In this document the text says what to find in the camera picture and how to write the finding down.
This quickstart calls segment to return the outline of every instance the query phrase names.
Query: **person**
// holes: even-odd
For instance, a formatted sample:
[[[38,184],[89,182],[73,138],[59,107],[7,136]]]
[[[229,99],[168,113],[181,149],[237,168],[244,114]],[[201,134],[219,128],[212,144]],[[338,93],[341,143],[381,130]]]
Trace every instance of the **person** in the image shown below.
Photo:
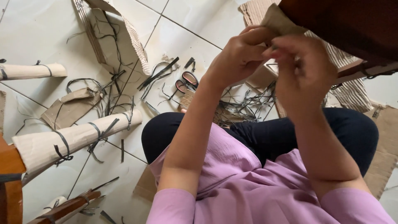
[[[377,127],[354,110],[321,108],[337,78],[321,41],[274,37],[259,26],[232,37],[186,113],[145,126],[142,146],[158,182],[148,224],[394,223],[363,180]],[[223,90],[270,58],[288,118],[212,123]]]

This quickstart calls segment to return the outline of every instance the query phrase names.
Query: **black pants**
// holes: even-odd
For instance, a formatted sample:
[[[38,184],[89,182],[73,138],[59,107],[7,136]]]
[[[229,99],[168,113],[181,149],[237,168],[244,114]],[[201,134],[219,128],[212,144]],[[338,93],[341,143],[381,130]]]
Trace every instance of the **black pants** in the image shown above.
[[[367,116],[350,109],[325,108],[324,114],[364,176],[376,151],[376,125]],[[154,117],[146,124],[141,140],[149,164],[171,143],[183,117],[183,113],[168,112]],[[224,130],[248,147],[262,166],[267,159],[275,160],[279,155],[297,148],[294,125],[288,118],[236,123]]]

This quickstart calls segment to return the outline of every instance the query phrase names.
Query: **paper roll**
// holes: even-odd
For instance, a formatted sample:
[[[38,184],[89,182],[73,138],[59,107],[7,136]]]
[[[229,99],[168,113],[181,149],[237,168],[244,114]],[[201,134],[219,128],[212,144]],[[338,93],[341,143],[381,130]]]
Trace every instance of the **paper roll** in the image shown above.
[[[37,79],[68,76],[60,64],[49,65],[8,65],[0,64],[0,80]]]
[[[119,121],[103,136],[105,138],[127,129],[129,127],[128,119],[130,119],[130,115],[131,113],[128,111],[121,114],[109,115],[91,123],[95,124],[100,133],[102,133],[116,118],[119,119]],[[140,124],[141,122],[141,112],[139,110],[133,110],[130,126]],[[59,129],[58,132],[64,136],[68,143],[70,154],[88,146],[98,139],[98,131],[88,123]],[[67,155],[66,145],[62,141],[60,135],[56,132],[42,132],[23,136],[14,136],[12,141],[18,149],[22,161],[25,164],[26,173],[29,175],[32,175],[37,171],[42,171],[43,167],[54,164],[60,159],[54,149],[54,145],[58,146],[59,152],[63,156]]]
[[[56,197],[54,200],[52,200],[46,208],[44,208],[38,215],[37,217],[46,214],[47,212],[51,211],[52,208],[56,208],[62,204],[64,204],[67,201],[67,199],[64,196]]]

